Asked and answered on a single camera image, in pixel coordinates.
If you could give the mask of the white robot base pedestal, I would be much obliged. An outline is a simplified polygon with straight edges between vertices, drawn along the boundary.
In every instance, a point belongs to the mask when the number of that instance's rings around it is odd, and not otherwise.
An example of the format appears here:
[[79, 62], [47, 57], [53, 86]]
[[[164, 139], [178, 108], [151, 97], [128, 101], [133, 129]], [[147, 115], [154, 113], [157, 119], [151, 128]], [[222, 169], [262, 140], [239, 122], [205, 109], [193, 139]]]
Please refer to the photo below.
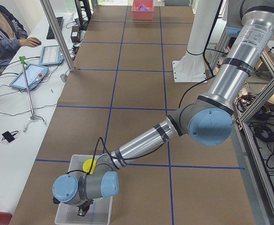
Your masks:
[[198, 2], [186, 54], [180, 60], [172, 62], [176, 83], [198, 83], [206, 79], [204, 50], [209, 43], [222, 3], [221, 0]]

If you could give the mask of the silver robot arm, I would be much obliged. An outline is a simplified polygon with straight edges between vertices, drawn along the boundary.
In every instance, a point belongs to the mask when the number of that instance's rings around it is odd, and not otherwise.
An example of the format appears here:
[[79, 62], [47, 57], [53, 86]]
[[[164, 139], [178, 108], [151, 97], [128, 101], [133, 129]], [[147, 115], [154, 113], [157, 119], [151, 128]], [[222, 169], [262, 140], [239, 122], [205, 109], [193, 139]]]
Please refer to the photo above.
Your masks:
[[228, 21], [240, 31], [208, 91], [137, 138], [93, 158], [80, 177], [73, 171], [58, 177], [52, 187], [53, 203], [76, 206], [83, 217], [95, 199], [118, 194], [119, 169], [155, 152], [171, 138], [188, 134], [200, 144], [215, 146], [230, 136], [233, 101], [274, 35], [274, 0], [232, 0]]

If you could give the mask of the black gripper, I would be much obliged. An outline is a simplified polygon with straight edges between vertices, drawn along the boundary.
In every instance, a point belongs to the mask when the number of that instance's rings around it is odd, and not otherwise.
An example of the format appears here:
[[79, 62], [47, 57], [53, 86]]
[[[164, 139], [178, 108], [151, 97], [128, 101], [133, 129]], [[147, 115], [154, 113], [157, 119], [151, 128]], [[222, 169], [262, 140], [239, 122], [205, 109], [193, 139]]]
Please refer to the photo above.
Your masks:
[[77, 215], [84, 217], [90, 209], [90, 206], [93, 204], [93, 199], [85, 201], [82, 205], [78, 207]]

